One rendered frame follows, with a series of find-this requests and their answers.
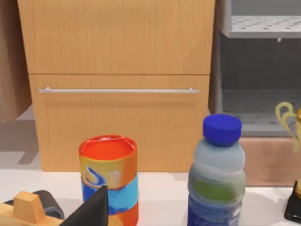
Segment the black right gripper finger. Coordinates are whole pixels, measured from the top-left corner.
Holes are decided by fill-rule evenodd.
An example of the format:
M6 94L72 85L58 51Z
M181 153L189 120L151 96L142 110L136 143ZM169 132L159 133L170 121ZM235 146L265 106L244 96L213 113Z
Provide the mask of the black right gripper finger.
M107 186L99 188L59 226L108 226Z

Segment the orange and blue can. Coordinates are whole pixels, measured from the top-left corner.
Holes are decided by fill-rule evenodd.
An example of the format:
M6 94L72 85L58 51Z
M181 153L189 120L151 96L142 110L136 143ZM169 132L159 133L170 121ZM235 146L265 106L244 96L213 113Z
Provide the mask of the orange and blue can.
M79 146L83 201L108 188L109 226L138 222L137 144L129 137L102 135Z

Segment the wooden stapler with grey parts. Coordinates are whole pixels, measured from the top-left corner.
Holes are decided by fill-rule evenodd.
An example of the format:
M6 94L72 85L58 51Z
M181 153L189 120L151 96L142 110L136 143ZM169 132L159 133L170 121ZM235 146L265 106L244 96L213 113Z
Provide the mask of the wooden stapler with grey parts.
M47 216L38 195L19 192L13 205L0 203L0 226L60 226L62 219Z

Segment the wooden drawer front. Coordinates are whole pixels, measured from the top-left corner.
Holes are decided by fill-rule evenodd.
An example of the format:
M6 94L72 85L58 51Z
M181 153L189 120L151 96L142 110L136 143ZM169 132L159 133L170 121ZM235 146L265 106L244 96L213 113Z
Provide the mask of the wooden drawer front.
M44 171L78 171L79 145L122 135L138 145L138 169L186 172L207 115L207 75L29 76ZM39 89L198 89L198 94L39 93Z

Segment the clear bottle with blue cap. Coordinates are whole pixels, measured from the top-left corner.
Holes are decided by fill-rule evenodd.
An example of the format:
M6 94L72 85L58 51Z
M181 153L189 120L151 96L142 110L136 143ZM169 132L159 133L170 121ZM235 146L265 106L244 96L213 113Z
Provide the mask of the clear bottle with blue cap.
M246 191L242 122L216 113L204 118L188 177L187 226L238 226Z

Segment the brown wooden cupboard side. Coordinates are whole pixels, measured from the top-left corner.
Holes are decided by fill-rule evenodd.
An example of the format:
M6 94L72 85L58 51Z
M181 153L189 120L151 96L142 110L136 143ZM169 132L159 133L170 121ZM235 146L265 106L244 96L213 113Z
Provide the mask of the brown wooden cupboard side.
M0 0L0 122L32 104L17 0Z

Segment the wooden cupboard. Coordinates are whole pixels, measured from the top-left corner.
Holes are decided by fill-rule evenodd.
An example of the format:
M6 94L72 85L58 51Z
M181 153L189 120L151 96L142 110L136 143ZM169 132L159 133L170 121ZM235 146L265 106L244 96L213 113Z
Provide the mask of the wooden cupboard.
M29 76L207 75L216 0L17 0Z

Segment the gold trophy with black base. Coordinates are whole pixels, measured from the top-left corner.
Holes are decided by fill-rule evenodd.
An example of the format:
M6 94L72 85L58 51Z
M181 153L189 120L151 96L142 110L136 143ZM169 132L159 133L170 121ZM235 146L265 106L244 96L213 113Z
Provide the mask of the gold trophy with black base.
M275 107L275 116L279 124L292 137L294 145L293 151L295 153L298 152L301 149L301 108L295 113L291 103L281 102ZM287 124L288 118L295 119L296 134L290 130ZM294 182L292 193L286 204L284 218L301 225L301 176Z

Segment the grey cabinet with pierced shelves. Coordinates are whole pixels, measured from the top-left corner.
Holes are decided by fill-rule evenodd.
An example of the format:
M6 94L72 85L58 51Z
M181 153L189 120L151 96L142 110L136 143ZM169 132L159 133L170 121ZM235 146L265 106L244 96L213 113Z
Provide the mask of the grey cabinet with pierced shelves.
M281 102L301 108L301 0L216 0L209 109L242 121L249 186L301 175L301 150L275 116Z

